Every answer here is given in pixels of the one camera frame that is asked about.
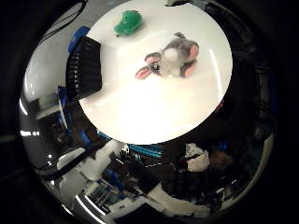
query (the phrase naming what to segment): stuffed mouse toy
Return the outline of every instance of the stuffed mouse toy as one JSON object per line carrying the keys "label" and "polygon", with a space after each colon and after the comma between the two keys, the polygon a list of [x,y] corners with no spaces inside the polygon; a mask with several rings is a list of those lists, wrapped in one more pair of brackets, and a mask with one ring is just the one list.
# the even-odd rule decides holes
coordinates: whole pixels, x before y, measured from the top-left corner
{"label": "stuffed mouse toy", "polygon": [[195,41],[186,39],[182,33],[172,40],[162,52],[148,54],[145,58],[147,66],[135,74],[135,78],[144,79],[150,73],[159,76],[188,77],[195,68],[199,49]]}

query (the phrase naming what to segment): white tabletop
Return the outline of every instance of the white tabletop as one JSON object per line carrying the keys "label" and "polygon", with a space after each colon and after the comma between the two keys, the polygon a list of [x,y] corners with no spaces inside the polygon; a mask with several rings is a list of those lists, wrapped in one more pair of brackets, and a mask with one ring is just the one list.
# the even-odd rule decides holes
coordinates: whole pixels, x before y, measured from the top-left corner
{"label": "white tabletop", "polygon": [[[137,10],[142,26],[116,37],[113,27],[125,10]],[[199,45],[198,63],[187,77],[135,78],[147,54],[163,49],[181,32]],[[93,125],[126,143],[154,144],[190,131],[204,121],[224,96],[233,60],[220,26],[200,8],[166,7],[163,0],[133,0],[111,9],[88,37],[101,43],[103,88],[80,100]]]}

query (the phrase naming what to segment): green plush toy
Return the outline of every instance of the green plush toy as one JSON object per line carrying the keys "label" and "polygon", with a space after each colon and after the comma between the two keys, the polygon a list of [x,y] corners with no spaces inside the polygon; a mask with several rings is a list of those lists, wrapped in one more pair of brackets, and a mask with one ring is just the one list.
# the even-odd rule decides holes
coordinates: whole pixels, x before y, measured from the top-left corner
{"label": "green plush toy", "polygon": [[114,27],[117,36],[131,35],[142,23],[142,17],[138,11],[127,10],[122,12],[121,22]]}

